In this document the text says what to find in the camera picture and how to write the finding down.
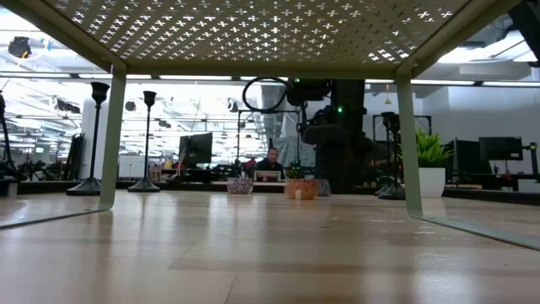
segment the black stand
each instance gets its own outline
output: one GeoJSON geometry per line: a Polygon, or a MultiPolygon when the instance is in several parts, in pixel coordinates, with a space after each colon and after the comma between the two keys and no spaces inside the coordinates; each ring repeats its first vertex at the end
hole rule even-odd
{"type": "MultiPolygon", "coordinates": [[[[390,176],[390,126],[389,126],[389,118],[395,115],[394,112],[382,112],[382,124],[386,128],[386,175],[390,176]]],[[[379,196],[379,194],[386,193],[390,188],[392,187],[391,182],[386,182],[384,186],[382,186],[381,189],[375,191],[375,196],[379,196]]]]}
{"type": "Polygon", "coordinates": [[[394,139],[394,183],[384,193],[380,193],[378,198],[380,199],[393,199],[404,200],[405,189],[401,187],[397,179],[397,173],[399,172],[399,166],[397,165],[397,133],[399,132],[399,115],[392,115],[389,117],[388,122],[390,124],[390,131],[394,139]]]}
{"type": "Polygon", "coordinates": [[[0,179],[3,179],[5,177],[4,175],[7,175],[13,177],[17,182],[20,182],[25,180],[27,177],[17,171],[14,161],[11,158],[11,146],[9,145],[9,132],[5,112],[6,101],[4,100],[2,91],[0,90],[0,119],[2,119],[3,139],[5,143],[5,147],[3,149],[4,159],[0,161],[0,179]]]}
{"type": "Polygon", "coordinates": [[[107,99],[107,91],[110,86],[108,84],[93,82],[92,85],[92,98],[95,101],[95,123],[94,123],[94,138],[92,140],[92,160],[90,163],[90,177],[85,179],[77,186],[70,188],[66,191],[67,195],[100,195],[101,183],[94,177],[95,168],[95,146],[98,141],[98,126],[100,125],[100,110],[101,104],[107,99]]]}
{"type": "Polygon", "coordinates": [[[161,189],[156,187],[149,179],[149,133],[150,133],[150,108],[155,103],[155,92],[144,91],[144,103],[148,107],[148,116],[146,117],[146,148],[144,151],[144,177],[135,185],[127,189],[128,192],[135,193],[156,193],[161,189]]]}

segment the green plant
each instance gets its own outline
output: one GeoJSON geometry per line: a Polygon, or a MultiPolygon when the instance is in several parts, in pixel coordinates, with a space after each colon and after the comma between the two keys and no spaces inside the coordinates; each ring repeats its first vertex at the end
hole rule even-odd
{"type": "Polygon", "coordinates": [[[422,130],[416,131],[416,145],[420,168],[443,168],[454,153],[440,144],[439,134],[424,133],[422,130]]]}

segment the orange pot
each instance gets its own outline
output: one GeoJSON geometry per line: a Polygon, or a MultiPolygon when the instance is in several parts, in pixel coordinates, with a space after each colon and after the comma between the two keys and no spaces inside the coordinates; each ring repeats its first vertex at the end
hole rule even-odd
{"type": "Polygon", "coordinates": [[[319,181],[305,179],[287,180],[284,190],[287,198],[314,199],[319,194],[319,181]]]}

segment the computer monitor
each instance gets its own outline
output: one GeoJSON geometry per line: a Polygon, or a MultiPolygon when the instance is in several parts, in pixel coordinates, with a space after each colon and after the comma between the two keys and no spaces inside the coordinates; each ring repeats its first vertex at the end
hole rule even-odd
{"type": "Polygon", "coordinates": [[[523,160],[520,137],[479,138],[482,160],[523,160]]]}
{"type": "Polygon", "coordinates": [[[188,168],[212,162],[212,133],[180,137],[180,152],[187,151],[184,160],[188,168]]]}
{"type": "Polygon", "coordinates": [[[478,141],[454,139],[445,145],[445,149],[453,151],[446,163],[446,179],[454,180],[457,176],[460,182],[471,178],[472,174],[491,174],[491,165],[488,160],[480,157],[480,143],[478,141]]]}

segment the man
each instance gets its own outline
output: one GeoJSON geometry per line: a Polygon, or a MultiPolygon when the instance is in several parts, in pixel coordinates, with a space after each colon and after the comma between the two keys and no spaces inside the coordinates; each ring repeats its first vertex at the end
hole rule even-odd
{"type": "Polygon", "coordinates": [[[281,178],[284,176],[284,168],[278,163],[279,151],[275,148],[268,150],[267,157],[256,163],[255,171],[280,171],[281,178]]]}

